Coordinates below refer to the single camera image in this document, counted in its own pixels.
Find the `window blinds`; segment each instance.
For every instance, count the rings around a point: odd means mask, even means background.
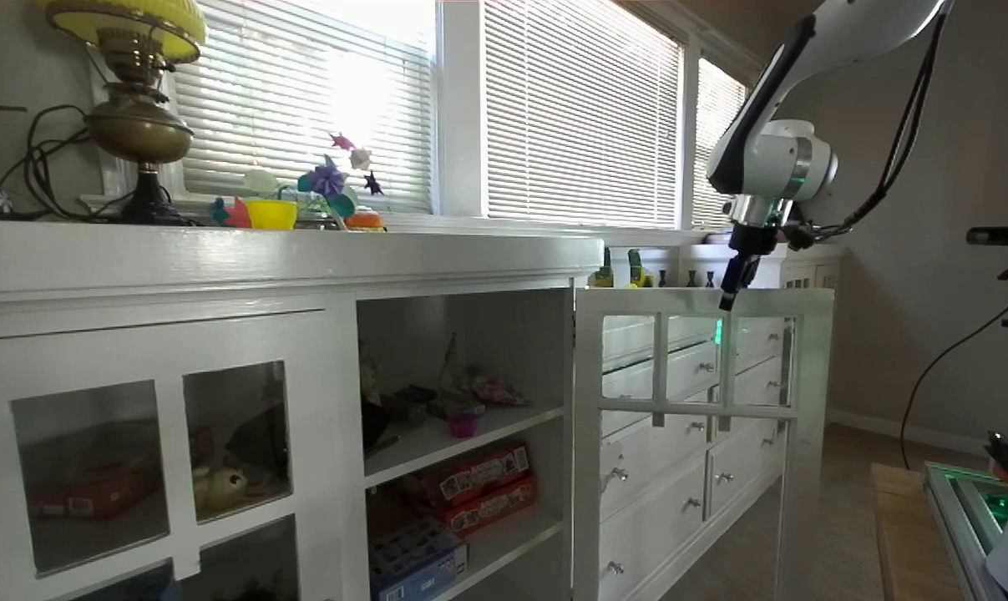
[[[486,2],[489,217],[675,228],[680,53],[612,0]]]
[[[328,152],[363,192],[343,133],[373,154],[378,210],[430,212],[433,0],[199,0],[203,56],[179,66],[175,100],[196,132],[188,192],[243,195],[243,174],[285,182]]]
[[[723,214],[729,195],[718,194],[708,183],[708,159],[719,139],[737,117],[748,88],[707,58],[701,58],[698,81],[698,139],[694,163],[694,229],[722,230],[730,227]]]

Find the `purple flower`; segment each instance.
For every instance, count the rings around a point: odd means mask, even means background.
[[[336,164],[320,164],[309,172],[309,190],[325,198],[336,198],[344,191],[344,174]]]

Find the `yellow cup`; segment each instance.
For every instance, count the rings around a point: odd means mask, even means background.
[[[251,228],[256,230],[290,230],[296,226],[296,203],[265,198],[241,199],[247,206]]]

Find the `blue box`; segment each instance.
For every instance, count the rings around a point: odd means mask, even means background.
[[[433,518],[371,540],[374,601],[428,601],[466,574],[466,543]]]

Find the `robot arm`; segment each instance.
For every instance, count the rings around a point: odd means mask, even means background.
[[[835,179],[837,156],[802,121],[771,121],[801,81],[889,52],[920,31],[953,0],[827,0],[793,26],[763,70],[741,113],[708,161],[708,179],[738,195],[728,213],[730,248],[738,252],[723,277],[722,309],[755,276],[760,256],[777,244],[794,201],[809,201]]]

